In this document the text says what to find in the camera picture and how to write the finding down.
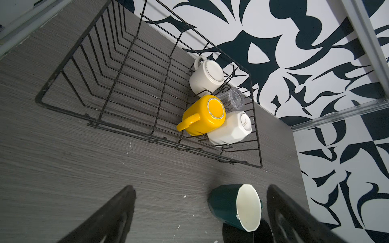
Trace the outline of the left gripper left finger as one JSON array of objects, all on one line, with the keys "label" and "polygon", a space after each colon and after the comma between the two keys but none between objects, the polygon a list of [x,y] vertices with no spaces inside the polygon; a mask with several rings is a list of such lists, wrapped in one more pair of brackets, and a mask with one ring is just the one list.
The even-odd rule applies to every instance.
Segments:
[{"label": "left gripper left finger", "polygon": [[136,201],[132,185],[125,186],[60,243],[124,243],[130,231]]}]

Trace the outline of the dark green mug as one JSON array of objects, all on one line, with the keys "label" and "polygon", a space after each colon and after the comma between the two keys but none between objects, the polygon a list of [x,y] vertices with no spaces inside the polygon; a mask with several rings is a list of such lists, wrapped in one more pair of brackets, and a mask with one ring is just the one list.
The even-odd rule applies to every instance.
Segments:
[{"label": "dark green mug", "polygon": [[246,232],[256,231],[261,222],[262,205],[251,184],[229,184],[213,189],[208,196],[211,213],[230,226]]}]

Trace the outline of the white mug red inside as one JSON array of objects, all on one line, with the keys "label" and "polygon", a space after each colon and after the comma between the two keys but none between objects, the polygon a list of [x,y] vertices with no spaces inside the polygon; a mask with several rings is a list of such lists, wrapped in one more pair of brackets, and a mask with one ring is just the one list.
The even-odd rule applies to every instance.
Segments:
[{"label": "white mug red inside", "polygon": [[224,83],[223,69],[216,61],[198,56],[194,61],[194,69],[189,85],[198,97],[212,94]]}]

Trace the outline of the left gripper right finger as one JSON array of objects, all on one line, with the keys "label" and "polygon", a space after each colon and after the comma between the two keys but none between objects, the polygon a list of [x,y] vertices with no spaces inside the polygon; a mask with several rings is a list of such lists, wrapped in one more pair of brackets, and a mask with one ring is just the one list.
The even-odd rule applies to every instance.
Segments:
[{"label": "left gripper right finger", "polygon": [[276,243],[344,243],[278,186],[267,189],[267,211]]}]

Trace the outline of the yellow mug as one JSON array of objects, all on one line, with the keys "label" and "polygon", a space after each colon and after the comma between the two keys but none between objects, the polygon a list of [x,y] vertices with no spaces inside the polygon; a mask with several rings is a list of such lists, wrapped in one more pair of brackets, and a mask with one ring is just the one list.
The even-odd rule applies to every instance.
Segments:
[{"label": "yellow mug", "polygon": [[176,129],[178,132],[185,130],[191,136],[201,136],[222,126],[226,115],[225,107],[219,98],[205,95],[184,112],[182,122]]}]

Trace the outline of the clear glass cup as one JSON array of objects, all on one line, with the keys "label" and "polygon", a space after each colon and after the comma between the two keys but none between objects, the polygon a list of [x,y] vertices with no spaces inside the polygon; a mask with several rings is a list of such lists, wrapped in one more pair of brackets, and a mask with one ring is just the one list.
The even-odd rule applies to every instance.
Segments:
[{"label": "clear glass cup", "polygon": [[244,95],[235,87],[216,96],[223,103],[226,112],[240,111],[245,105]]}]

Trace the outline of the cream white mug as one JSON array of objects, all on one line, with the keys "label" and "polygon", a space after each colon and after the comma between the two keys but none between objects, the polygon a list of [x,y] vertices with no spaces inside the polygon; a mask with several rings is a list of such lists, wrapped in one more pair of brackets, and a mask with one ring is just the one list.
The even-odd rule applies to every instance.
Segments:
[{"label": "cream white mug", "polygon": [[252,122],[244,111],[227,113],[222,126],[209,132],[208,139],[213,145],[230,145],[242,141],[252,132]]}]

